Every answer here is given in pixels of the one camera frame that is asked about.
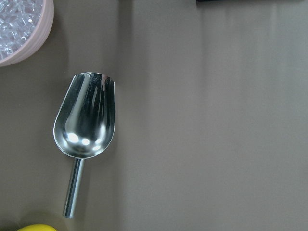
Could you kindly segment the metal ice scoop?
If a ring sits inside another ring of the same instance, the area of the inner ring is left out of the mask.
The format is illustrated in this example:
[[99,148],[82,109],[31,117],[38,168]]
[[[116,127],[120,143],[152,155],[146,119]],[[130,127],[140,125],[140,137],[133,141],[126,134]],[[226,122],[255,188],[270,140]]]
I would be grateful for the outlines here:
[[116,85],[105,74],[76,74],[53,126],[57,147],[74,159],[63,216],[73,218],[86,159],[111,143],[116,124]]

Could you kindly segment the black monitor base edge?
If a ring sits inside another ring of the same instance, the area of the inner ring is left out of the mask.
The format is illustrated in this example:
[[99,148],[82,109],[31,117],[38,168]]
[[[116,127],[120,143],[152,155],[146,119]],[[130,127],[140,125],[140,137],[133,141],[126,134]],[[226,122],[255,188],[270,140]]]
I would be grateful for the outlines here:
[[265,2],[265,3],[270,3],[270,2],[274,2],[274,3],[282,3],[282,2],[291,2],[291,3],[296,3],[296,2],[302,2],[304,0],[196,0],[196,4],[201,4],[201,3],[205,3],[205,2],[244,2],[244,3],[248,3],[248,2]]

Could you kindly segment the pink bowl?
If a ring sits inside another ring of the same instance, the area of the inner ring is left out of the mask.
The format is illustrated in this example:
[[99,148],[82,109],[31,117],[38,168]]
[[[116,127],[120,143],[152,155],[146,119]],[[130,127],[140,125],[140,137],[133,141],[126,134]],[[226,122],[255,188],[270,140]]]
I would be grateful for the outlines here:
[[54,1],[43,0],[39,21],[25,44],[12,55],[0,60],[1,67],[16,64],[33,55],[46,41],[53,24]]

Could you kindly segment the clear ice cubes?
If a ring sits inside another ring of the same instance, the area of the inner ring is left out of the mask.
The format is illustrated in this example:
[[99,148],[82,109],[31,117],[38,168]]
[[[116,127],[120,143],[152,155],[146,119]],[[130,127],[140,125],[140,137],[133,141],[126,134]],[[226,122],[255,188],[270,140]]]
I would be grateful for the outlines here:
[[43,7],[42,0],[0,2],[0,59],[12,55],[33,33]]

